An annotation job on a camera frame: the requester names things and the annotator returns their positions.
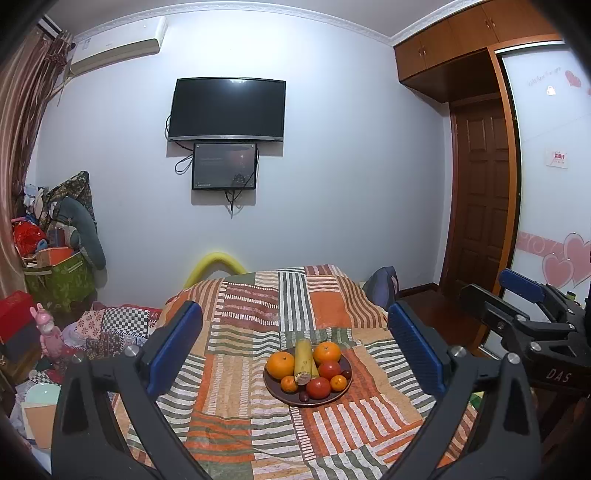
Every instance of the gray stuffed pillow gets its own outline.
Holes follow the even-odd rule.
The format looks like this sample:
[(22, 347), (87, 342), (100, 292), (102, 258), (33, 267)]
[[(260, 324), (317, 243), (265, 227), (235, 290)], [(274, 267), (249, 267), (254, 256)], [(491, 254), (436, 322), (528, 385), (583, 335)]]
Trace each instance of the gray stuffed pillow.
[(59, 204), (56, 220), (66, 225), (73, 225), (78, 230), (80, 252), (82, 252), (82, 255), (88, 260), (92, 268), (96, 270), (104, 269), (106, 265), (105, 254), (96, 234), (95, 223), (88, 210), (77, 200), (65, 197)]

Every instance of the pink heart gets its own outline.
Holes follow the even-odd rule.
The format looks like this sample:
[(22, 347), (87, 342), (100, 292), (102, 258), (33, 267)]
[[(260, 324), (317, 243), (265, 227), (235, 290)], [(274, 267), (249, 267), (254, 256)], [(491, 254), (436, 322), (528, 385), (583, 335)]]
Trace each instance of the pink heart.
[(564, 72), (564, 74), (566, 75), (566, 79), (569, 81), (571, 87), (581, 87), (582, 84), (580, 78), (577, 77), (573, 72), (567, 70)]
[(562, 288), (573, 278), (574, 266), (568, 259), (560, 261), (556, 255), (548, 254), (542, 260), (542, 271), (546, 282)]
[(570, 233), (564, 239), (564, 256), (573, 263), (575, 287), (591, 277), (591, 241), (584, 243), (578, 233)]

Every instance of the corn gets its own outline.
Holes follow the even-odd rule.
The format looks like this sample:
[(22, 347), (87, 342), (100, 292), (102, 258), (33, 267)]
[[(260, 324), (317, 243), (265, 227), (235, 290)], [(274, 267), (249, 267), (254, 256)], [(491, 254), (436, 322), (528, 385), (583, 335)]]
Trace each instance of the corn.
[(314, 362), (314, 358), (312, 358), (312, 378), (318, 378), (320, 374), (318, 373), (318, 368), (316, 367), (316, 362)]
[(295, 383), (306, 385), (311, 378), (312, 364), (312, 345), (307, 338), (297, 340), (295, 343)]

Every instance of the door frame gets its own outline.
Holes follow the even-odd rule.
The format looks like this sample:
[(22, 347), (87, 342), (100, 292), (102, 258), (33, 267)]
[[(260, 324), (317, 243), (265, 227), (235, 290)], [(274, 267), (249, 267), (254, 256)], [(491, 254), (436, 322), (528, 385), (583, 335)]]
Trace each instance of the door frame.
[[(456, 224), (456, 210), (457, 210), (457, 193), (458, 193), (458, 155), (457, 155), (457, 124), (456, 114), (454, 109), (463, 105), (471, 103), (483, 102), (495, 98), (501, 98), (503, 104), (503, 112), (505, 115), (505, 126), (507, 130), (507, 141), (509, 146), (509, 205), (507, 211), (507, 223), (505, 226), (505, 237), (503, 241), (503, 248), (501, 251), (501, 260), (499, 262), (499, 270), (497, 272), (497, 279), (492, 290), (492, 294), (500, 296), (502, 294), (501, 285), (498, 281), (498, 274), (511, 265), (513, 253), (515, 251), (515, 241), (517, 240), (517, 231), (519, 225), (519, 205), (521, 198), (521, 149), (519, 147), (518, 125), (515, 108), (512, 97), (509, 94), (508, 79), (505, 75), (505, 69), (501, 65), (497, 50), (503, 48), (516, 47), (527, 45), (530, 43), (539, 43), (546, 41), (562, 40), (558, 34), (536, 35), (533, 37), (516, 38), (514, 40), (504, 41), (495, 45), (487, 47), (489, 57), (491, 59), (493, 68), (495, 70), (496, 81), (499, 85), (499, 93), (490, 95), (481, 95), (478, 97), (459, 100), (457, 102), (450, 102), (450, 120), (452, 123), (452, 149), (453, 149), (453, 167), (452, 167), (452, 205), (449, 219), (449, 230), (447, 234), (447, 245), (445, 257), (443, 260), (443, 268), (441, 269), (440, 286), (446, 280), (449, 272), (450, 250), (453, 242)], [(474, 342), (469, 346), (471, 351), (478, 349), (480, 344), (484, 341), (489, 329), (485, 325), (481, 325)]]

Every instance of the small monitor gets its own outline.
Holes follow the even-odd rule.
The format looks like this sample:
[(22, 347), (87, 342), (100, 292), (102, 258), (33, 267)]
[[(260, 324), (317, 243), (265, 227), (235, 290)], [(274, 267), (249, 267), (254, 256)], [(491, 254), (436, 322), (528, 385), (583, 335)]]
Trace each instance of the small monitor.
[(254, 190), (256, 145), (201, 143), (193, 147), (193, 190)]

